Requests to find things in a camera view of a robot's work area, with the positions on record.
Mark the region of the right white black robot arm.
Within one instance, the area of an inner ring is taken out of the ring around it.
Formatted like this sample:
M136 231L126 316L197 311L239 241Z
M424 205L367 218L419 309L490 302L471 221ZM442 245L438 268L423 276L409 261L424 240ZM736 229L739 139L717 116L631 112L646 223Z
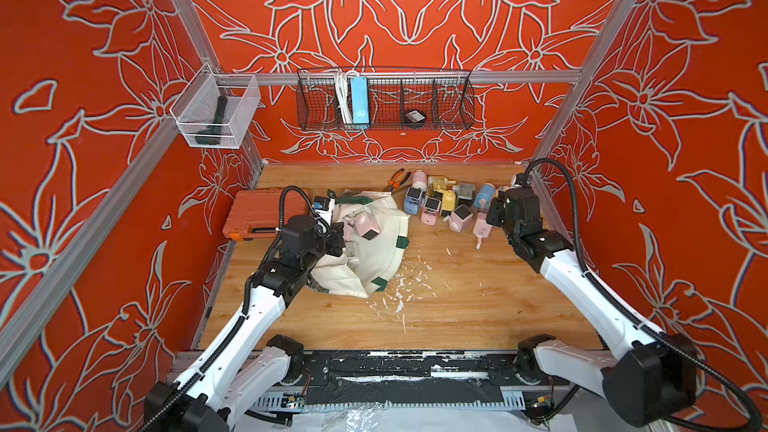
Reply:
M598 352L540 334L518 344L515 372L528 384L557 376L604 398L626 423L642 427L696 401L696 349L666 336L590 269L572 245L543 226L540 203L529 188L511 188L490 202L486 221L500 228L516 255L560 290L605 343Z

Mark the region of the grey clear pencil sharpener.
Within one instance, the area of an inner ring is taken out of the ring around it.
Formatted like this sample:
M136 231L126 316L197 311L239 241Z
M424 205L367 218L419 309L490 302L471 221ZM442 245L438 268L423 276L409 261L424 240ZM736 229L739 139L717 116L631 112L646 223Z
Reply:
M471 207L474 204L476 187L472 183L458 183L453 187L457 205Z

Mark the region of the cream tote bag green handles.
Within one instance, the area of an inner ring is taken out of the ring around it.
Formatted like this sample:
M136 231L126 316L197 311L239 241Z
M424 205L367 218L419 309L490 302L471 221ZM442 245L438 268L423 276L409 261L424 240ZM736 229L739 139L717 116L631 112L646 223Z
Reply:
M353 222L363 212L378 221L380 235L371 241L358 235L353 242L345 242L341 257L325 255L310 272L310 289L363 299L386 289L410 244L409 215L400 210L390 192L363 191L335 199L333 224L344 229L345 222Z

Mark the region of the pink cube sharpener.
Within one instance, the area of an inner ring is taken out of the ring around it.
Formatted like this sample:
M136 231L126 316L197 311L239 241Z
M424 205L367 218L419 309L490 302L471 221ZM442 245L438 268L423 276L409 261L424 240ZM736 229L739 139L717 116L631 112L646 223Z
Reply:
M449 228L456 233L462 233L472 224L474 213L465 204L456 207L448 217Z

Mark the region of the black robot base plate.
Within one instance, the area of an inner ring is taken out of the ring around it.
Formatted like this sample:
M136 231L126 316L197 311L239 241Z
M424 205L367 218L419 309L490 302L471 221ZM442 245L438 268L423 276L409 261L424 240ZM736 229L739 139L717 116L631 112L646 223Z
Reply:
M314 350L304 375L277 384L256 412L320 413L353 408L453 408L522 411L541 397L564 395L571 384L520 380L514 351Z

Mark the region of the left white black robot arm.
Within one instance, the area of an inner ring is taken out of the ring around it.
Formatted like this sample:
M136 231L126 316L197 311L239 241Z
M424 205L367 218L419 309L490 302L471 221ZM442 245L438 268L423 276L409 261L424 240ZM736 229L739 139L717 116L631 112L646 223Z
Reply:
M272 386L298 380L301 343L277 335L259 355L252 352L319 260L344 249L342 224L317 215L290 218L247 279L240 308L209 347L174 381L158 382L147 394L143 430L233 431Z

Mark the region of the blue grey square sharpener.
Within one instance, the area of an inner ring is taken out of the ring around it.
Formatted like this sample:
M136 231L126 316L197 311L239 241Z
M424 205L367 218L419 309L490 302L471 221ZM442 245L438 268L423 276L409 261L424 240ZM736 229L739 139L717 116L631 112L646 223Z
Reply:
M423 203L424 191L417 187L409 187L403 204L403 210L409 215L418 215Z

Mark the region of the pink square pencil sharpener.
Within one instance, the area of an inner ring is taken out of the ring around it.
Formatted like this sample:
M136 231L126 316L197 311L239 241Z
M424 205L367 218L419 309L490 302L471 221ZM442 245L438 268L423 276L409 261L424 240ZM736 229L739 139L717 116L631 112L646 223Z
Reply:
M375 239L381 233L378 221L367 212L357 215L353 219L353 224L358 235L368 241Z

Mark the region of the yellow tall pencil sharpener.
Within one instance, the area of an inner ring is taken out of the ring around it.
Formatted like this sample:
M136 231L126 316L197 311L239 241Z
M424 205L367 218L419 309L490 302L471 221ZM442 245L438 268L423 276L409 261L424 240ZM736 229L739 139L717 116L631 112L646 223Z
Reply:
M446 190L442 193L441 215L450 215L456 208L456 194L453 190Z

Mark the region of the blue pencil sharpener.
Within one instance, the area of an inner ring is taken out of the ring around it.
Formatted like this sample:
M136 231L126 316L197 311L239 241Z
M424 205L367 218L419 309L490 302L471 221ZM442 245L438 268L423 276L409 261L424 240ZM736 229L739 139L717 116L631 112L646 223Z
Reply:
M487 212L495 195L496 187L491 183L485 183L477 191L473 206L479 212Z

